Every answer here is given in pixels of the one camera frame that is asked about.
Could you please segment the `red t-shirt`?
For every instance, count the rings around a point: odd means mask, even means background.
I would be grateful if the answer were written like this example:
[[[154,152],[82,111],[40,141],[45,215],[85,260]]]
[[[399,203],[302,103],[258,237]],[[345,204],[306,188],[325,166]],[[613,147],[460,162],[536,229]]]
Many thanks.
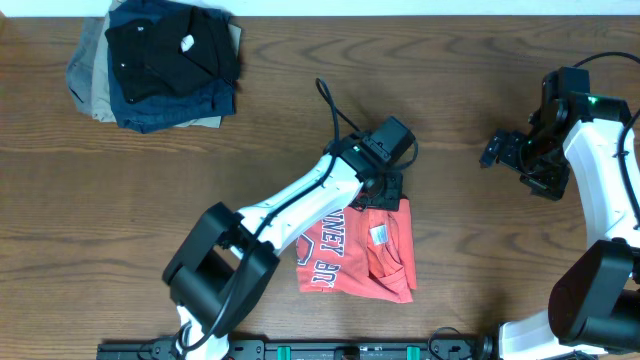
[[[397,304],[417,289],[410,202],[396,211],[347,207],[316,222],[296,241],[303,293],[346,293]]]

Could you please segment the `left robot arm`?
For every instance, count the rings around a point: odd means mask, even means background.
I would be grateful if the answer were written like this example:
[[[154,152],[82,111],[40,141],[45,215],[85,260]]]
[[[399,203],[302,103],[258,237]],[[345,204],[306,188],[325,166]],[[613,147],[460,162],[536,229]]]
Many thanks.
[[[237,211],[222,202],[207,209],[162,275],[181,320],[177,357],[223,358],[228,334],[259,302],[281,252],[360,197],[387,201],[388,174],[400,172],[401,156],[417,147],[390,117],[375,131],[331,141],[306,175],[272,197]]]

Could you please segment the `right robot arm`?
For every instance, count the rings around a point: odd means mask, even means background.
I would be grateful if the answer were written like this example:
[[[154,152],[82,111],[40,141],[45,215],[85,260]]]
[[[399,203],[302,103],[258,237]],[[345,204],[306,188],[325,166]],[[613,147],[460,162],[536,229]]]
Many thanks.
[[[560,200],[570,178],[582,204],[586,252],[558,280],[545,310],[502,324],[497,359],[596,359],[639,350],[639,168],[626,101],[590,90],[588,71],[561,67],[542,82],[527,134],[502,129],[479,163],[519,174],[532,194]]]

